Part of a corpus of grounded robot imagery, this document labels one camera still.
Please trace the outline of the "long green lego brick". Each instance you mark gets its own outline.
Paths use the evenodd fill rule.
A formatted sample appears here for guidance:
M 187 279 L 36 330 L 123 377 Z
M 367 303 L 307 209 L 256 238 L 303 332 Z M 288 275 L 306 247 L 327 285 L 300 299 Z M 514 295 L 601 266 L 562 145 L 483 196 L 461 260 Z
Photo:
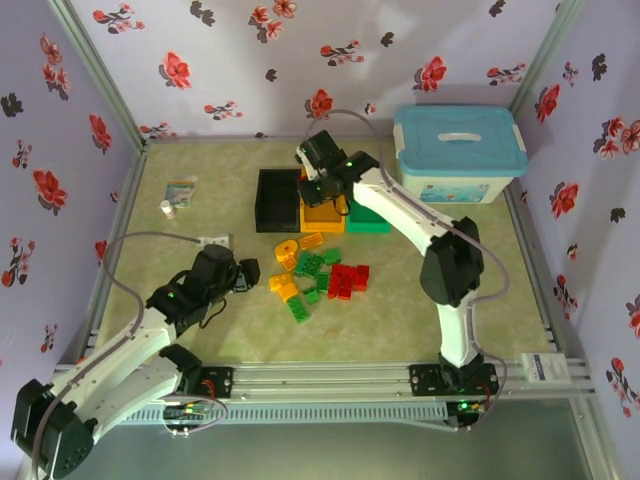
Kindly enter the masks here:
M 309 310 L 299 295 L 290 297 L 286 301 L 286 305 L 298 324 L 304 323 L 310 318 Z

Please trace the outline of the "yellow plastic bin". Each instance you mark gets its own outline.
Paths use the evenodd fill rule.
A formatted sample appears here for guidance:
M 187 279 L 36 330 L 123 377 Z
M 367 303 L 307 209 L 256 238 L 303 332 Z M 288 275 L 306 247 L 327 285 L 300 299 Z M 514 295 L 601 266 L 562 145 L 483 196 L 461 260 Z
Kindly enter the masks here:
M 300 201 L 300 231 L 303 233 L 344 233 L 346 212 L 343 196 L 335 202 L 330 200 L 316 207 L 310 207 Z

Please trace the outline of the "black plastic bin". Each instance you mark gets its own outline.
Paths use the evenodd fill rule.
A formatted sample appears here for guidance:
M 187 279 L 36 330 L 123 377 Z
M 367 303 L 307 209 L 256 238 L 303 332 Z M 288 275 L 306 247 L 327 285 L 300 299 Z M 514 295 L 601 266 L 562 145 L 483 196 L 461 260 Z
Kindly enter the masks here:
M 254 206 L 258 233 L 298 233 L 300 197 L 299 169 L 260 169 Z

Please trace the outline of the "green plastic bin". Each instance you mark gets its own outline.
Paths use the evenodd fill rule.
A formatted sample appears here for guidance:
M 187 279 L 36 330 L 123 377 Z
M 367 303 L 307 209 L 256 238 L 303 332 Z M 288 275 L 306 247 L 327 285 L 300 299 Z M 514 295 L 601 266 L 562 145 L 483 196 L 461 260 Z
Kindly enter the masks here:
M 348 233 L 386 234 L 391 232 L 391 225 L 383 217 L 356 200 L 350 200 L 349 207 L 346 220 Z

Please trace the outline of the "small printed paper packet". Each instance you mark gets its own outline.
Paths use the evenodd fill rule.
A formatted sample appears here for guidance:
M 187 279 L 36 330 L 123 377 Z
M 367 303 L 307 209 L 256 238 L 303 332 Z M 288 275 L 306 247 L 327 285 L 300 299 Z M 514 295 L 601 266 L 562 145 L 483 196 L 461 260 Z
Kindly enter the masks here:
M 188 175 L 170 180 L 166 185 L 164 199 L 175 208 L 188 208 L 195 193 L 198 177 Z

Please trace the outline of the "white storage box blue lid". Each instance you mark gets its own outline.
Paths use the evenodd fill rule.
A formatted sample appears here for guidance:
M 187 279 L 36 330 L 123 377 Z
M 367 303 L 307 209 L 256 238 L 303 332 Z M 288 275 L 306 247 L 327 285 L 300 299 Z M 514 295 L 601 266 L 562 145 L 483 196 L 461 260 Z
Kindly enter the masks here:
M 491 203 L 529 169 L 519 127 L 503 107 L 405 106 L 393 135 L 399 182 L 425 203 Z

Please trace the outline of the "white label card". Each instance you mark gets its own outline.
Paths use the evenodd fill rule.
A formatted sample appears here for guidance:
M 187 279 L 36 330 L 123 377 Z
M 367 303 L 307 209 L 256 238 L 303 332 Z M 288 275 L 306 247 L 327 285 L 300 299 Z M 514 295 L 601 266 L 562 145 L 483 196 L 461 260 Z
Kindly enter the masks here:
M 562 353 L 522 353 L 524 378 L 534 387 L 559 387 L 571 384 L 566 357 Z

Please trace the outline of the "thin aluminium frame rail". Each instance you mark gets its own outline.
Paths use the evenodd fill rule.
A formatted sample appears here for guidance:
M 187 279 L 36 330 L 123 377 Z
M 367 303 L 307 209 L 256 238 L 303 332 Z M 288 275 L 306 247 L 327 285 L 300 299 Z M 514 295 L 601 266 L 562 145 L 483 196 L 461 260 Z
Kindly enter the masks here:
M 171 144 L 204 144 L 204 143 L 295 143 L 300 144 L 305 140 L 303 136 L 247 136 L 247 135 L 223 135 L 223 136 L 171 136 L 149 138 L 145 142 L 147 145 L 171 145 Z M 374 136 L 334 136 L 337 143 L 345 142 L 393 142 L 392 135 L 381 137 Z

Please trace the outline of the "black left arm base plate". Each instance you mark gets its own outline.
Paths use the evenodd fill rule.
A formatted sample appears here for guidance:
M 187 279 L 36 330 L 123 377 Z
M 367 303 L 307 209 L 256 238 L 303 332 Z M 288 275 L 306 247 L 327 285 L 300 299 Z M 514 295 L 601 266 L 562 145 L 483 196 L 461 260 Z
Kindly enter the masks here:
M 230 399 L 235 369 L 230 366 L 203 367 L 195 382 L 193 393 L 216 399 Z

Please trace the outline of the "wide aluminium frame rail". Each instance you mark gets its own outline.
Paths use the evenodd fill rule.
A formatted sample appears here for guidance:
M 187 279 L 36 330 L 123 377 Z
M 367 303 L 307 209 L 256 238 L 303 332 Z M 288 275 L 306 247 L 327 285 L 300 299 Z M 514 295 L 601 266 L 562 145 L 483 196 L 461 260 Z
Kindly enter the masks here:
M 523 368 L 509 364 L 504 379 L 496 373 L 500 386 L 493 396 L 414 397 L 403 363 L 312 363 L 244 364 L 235 369 L 229 400 L 252 403 L 321 403 L 462 400 L 564 399 L 591 396 L 595 392 L 586 365 L 576 359 L 568 362 L 571 384 L 559 387 L 534 387 L 526 383 Z M 136 368 L 122 380 L 99 380 L 95 372 L 72 386 L 65 399 L 77 406 L 99 402 L 119 394 L 124 401 L 140 397 L 154 401 L 174 392 L 194 394 L 193 389 L 203 367 L 179 368 L 166 358 L 157 358 Z

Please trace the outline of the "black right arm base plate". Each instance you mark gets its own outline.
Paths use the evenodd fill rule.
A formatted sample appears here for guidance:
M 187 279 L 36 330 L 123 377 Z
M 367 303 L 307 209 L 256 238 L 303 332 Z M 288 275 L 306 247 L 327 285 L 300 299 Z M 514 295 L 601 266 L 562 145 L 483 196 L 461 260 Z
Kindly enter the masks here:
M 462 377 L 439 364 L 413 364 L 408 367 L 408 380 L 414 397 L 493 396 L 500 386 L 493 364 L 472 367 Z

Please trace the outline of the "aluminium frame post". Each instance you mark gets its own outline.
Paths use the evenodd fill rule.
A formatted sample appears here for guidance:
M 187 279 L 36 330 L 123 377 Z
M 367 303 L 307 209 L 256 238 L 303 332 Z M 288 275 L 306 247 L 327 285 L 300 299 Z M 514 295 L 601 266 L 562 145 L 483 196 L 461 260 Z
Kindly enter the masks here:
M 527 73 L 509 107 L 515 118 L 524 108 L 534 87 L 543 76 L 556 51 L 571 31 L 587 0 L 560 0 L 553 21 L 538 48 Z
M 126 133 L 130 143 L 137 151 L 142 152 L 145 148 L 146 141 L 139 133 L 130 109 L 117 88 L 89 33 L 82 24 L 71 0 L 44 1 L 65 31 L 69 41 L 75 48 L 104 100 L 109 105 L 119 125 Z

